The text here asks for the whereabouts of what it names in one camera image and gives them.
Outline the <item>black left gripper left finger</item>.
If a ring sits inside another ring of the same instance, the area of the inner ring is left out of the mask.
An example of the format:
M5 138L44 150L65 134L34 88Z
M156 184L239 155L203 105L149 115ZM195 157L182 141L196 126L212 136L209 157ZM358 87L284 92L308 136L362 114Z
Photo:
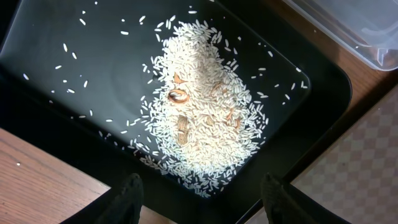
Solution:
M62 224L138 224L143 202L142 179L133 173Z

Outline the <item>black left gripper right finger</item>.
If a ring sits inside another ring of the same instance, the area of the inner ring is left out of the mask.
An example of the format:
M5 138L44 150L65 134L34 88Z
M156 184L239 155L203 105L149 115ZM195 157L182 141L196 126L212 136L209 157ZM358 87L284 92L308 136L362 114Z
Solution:
M261 181L261 197L269 223L349 224L292 184L266 173Z

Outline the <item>pile of rice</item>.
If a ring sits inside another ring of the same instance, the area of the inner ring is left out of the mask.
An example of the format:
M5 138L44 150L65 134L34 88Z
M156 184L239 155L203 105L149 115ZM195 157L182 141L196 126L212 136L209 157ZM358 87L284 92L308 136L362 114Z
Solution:
M193 9L84 8L33 23L17 42L23 77L51 104L204 198L231 182L310 89L250 30ZM169 101L173 89L189 101ZM189 122L184 146L180 115Z

